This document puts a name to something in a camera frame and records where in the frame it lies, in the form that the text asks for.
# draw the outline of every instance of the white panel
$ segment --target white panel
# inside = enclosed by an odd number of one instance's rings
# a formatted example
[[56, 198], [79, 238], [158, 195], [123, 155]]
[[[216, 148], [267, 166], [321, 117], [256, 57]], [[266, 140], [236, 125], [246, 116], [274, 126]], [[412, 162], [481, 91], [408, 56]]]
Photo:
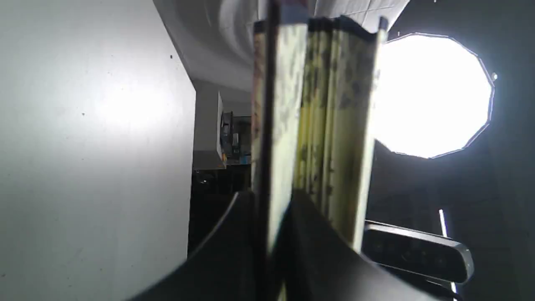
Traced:
[[153, 3], [4, 0], [0, 41], [0, 300], [156, 282], [186, 257], [195, 91]]

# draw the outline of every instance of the bright light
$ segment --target bright light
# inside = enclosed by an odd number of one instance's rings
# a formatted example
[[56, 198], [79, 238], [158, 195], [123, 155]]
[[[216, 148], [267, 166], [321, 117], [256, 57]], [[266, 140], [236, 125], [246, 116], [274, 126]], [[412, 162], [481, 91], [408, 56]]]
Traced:
[[464, 148], [488, 122], [493, 86], [456, 41], [411, 34], [384, 45], [376, 138], [393, 152], [436, 157]]
[[[444, 219], [444, 211], [442, 209], [438, 210], [438, 215], [440, 217], [440, 227], [442, 228], [442, 236], [447, 238], [448, 229], [446, 229], [446, 220]], [[457, 286], [455, 285], [455, 282], [452, 282], [451, 285], [452, 285], [452, 291], [454, 293], [457, 293]]]

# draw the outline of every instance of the softbox light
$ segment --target softbox light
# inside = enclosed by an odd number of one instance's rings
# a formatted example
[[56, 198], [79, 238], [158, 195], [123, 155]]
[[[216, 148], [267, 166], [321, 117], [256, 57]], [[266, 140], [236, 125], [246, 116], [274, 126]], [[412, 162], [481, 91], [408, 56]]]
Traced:
[[374, 132], [393, 152], [433, 158], [487, 127], [494, 85], [476, 54], [451, 37], [414, 33], [380, 53]]

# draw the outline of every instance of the white wall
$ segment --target white wall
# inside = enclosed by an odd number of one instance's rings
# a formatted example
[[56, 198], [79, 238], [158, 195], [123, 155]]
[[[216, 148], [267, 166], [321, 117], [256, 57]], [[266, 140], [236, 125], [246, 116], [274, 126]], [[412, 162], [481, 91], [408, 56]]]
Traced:
[[180, 264], [194, 116], [151, 1], [1, 1], [0, 300], [119, 300]]

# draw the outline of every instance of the ceiling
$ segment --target ceiling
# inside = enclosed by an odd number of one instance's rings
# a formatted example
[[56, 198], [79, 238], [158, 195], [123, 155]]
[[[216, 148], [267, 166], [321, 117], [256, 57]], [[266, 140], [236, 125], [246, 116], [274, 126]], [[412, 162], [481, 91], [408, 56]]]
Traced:
[[[267, 0], [154, 0], [190, 77], [237, 91], [252, 87], [253, 23], [264, 19]], [[392, 24], [409, 0], [308, 0], [310, 14], [347, 15], [368, 31], [379, 16]], [[249, 102], [229, 93], [224, 102]]]

